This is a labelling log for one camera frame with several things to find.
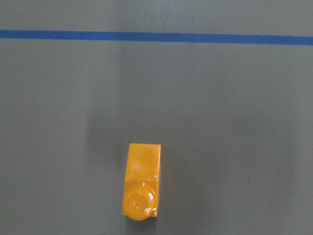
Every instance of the orange plastic piece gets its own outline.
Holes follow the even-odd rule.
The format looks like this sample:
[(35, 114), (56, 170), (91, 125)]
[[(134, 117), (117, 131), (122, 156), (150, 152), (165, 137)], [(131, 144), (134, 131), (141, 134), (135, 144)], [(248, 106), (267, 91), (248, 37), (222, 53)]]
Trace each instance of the orange plastic piece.
[(157, 216), (160, 153), (160, 144), (129, 145), (123, 214), (130, 219)]

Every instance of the blue tape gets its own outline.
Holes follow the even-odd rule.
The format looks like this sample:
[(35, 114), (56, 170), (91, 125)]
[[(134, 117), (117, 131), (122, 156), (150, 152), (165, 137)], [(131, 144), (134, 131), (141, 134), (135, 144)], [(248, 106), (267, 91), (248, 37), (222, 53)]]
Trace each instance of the blue tape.
[(313, 37), (308, 36), (240, 34), (0, 30), (0, 38), (313, 46)]

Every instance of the blue stripe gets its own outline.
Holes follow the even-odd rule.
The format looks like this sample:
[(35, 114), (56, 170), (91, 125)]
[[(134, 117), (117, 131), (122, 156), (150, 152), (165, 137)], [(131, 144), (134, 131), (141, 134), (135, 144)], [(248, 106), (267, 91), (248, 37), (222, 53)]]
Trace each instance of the blue stripe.
[(240, 34), (0, 30), (0, 38), (313, 46), (313, 37), (308, 36)]

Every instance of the gray surface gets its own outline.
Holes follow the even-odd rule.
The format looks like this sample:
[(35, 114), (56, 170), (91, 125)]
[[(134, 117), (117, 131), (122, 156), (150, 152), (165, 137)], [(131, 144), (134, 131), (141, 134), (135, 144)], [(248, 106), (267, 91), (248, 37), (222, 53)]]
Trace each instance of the gray surface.
[[(312, 34), (310, 1), (17, 3), (0, 28)], [(313, 234), (313, 47), (0, 41), (0, 234)], [(159, 216), (121, 214), (162, 144)]]

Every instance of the circular knob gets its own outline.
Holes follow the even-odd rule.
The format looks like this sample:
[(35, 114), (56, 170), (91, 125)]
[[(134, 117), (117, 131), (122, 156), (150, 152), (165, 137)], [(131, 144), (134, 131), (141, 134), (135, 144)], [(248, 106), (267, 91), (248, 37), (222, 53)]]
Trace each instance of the circular knob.
[(155, 207), (155, 193), (153, 189), (145, 184), (134, 186), (124, 195), (124, 213), (133, 220), (144, 220), (148, 218)]

